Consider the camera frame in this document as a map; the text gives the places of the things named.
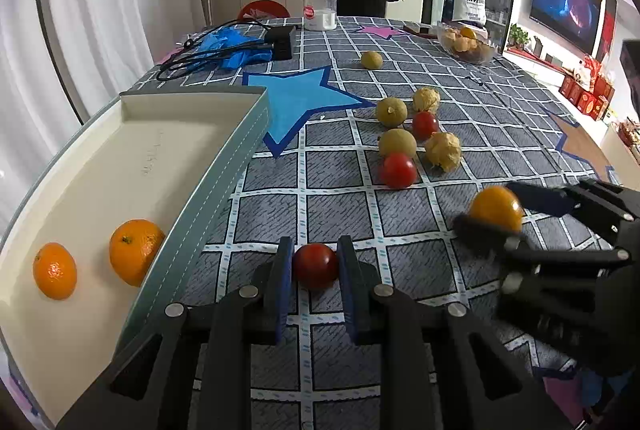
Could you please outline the red cherry tomato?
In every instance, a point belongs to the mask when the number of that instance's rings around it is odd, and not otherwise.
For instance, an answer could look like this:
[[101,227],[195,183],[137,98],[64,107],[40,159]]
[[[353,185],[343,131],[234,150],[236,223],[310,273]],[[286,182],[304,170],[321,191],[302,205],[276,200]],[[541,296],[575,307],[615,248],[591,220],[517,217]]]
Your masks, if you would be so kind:
[[311,291],[322,291],[332,286],[340,275],[337,255],[323,244],[301,246],[293,256],[296,280]]

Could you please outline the red plastic stool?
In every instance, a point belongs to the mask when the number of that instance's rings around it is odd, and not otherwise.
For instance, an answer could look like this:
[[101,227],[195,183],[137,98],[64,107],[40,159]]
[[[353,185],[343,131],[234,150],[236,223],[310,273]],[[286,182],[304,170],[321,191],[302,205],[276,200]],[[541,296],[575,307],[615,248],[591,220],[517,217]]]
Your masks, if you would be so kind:
[[238,14],[238,19],[254,18],[255,20],[271,20],[272,18],[289,18],[288,9],[275,0],[256,0],[244,5]]

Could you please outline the white shopping bag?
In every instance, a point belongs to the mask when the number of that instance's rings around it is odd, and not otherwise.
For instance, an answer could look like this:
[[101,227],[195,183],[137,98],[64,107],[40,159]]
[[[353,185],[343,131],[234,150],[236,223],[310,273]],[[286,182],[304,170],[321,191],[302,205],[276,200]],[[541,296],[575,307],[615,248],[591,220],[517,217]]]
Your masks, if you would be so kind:
[[452,20],[484,26],[486,24],[486,0],[454,0]]

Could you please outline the large orange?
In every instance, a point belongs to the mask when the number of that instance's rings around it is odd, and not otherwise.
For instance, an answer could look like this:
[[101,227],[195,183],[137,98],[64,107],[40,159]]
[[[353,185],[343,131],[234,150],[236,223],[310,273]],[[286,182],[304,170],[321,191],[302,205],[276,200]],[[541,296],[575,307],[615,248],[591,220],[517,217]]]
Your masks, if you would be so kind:
[[112,269],[126,284],[140,287],[164,238],[164,232],[149,220],[125,222],[116,228],[108,246]]

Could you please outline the grey checked tablecloth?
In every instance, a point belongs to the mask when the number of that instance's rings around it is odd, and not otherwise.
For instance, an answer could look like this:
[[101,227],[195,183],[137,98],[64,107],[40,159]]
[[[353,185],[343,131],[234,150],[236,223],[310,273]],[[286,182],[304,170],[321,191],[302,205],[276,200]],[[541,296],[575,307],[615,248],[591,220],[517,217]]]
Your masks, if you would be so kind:
[[[380,70],[361,65],[367,51],[382,55]],[[497,275],[463,249],[454,217],[491,185],[555,186],[614,174],[585,118],[508,58],[466,64],[382,20],[344,18],[329,32],[299,31],[293,57],[283,62],[171,81],[149,72],[134,92],[200,86],[262,88],[270,121],[174,300],[191,306],[247,284],[282,237],[331,246],[348,235],[384,283],[431,306],[461,302],[487,316]],[[440,94],[438,132],[459,139],[460,166],[433,166],[427,140],[416,139],[416,182],[394,190],[382,181],[378,139],[396,128],[380,124],[375,107],[389,96],[404,101],[408,118],[398,128],[413,135],[412,98],[424,86]]]

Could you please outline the white tray with teal rim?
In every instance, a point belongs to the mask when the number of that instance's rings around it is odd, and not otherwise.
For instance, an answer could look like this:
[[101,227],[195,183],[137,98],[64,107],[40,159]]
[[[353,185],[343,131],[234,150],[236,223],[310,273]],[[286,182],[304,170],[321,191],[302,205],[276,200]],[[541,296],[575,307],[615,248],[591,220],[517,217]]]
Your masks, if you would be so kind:
[[[180,297],[269,121],[262,88],[127,92],[47,166],[1,244],[1,380],[33,427],[53,428],[115,350]],[[108,258],[113,232],[134,219],[165,234],[141,287]],[[76,262],[66,300],[32,276],[48,242]]]

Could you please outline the black power adapter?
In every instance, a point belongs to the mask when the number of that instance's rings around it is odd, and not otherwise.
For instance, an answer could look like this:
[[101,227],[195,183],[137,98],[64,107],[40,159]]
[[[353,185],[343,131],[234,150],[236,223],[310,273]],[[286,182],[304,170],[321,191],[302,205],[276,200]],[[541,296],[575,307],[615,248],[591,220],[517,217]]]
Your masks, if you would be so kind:
[[264,42],[271,48],[271,60],[290,60],[295,46],[296,26],[284,25],[269,28],[264,35]]

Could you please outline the wall television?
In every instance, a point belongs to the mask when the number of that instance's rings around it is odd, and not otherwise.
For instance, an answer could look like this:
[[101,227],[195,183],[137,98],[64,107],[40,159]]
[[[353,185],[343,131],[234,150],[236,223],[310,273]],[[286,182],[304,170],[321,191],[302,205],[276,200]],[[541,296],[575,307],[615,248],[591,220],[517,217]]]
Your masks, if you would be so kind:
[[596,42],[600,7],[601,0],[532,0],[529,17],[590,54]]

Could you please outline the far green lime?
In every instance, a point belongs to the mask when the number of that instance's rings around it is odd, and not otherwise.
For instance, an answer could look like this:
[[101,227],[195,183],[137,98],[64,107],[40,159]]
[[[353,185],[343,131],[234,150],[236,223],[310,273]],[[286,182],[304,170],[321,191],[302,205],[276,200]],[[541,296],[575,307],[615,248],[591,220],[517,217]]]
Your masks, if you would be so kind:
[[367,70],[380,70],[384,65],[384,60],[379,52],[367,51],[361,54],[361,65]]

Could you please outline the black phone on table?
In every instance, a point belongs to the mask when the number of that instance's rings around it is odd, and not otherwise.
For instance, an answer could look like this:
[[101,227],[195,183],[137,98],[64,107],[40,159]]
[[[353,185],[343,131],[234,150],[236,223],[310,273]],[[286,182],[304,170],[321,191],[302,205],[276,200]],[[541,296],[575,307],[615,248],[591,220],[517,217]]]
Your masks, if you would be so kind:
[[402,29],[405,32],[408,32],[408,34],[413,34],[414,36],[418,36],[421,38],[427,38],[427,39],[437,38],[436,26],[405,22],[404,26],[402,26]]

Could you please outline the glass fruit bowl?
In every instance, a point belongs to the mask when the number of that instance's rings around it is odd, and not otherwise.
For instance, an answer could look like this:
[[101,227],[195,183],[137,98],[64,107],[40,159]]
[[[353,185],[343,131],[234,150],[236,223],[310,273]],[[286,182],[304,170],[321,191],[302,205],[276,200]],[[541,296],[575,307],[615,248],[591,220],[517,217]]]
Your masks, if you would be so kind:
[[439,23],[436,34],[440,46],[465,63],[485,65],[497,54],[486,34],[471,26]]

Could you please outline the white curtain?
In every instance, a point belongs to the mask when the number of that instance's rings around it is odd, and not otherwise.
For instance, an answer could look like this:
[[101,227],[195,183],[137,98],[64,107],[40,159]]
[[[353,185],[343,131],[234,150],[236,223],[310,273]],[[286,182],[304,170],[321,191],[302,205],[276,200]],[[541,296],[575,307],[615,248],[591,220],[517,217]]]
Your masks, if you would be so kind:
[[201,0],[1,0],[1,219],[53,156],[186,34]]

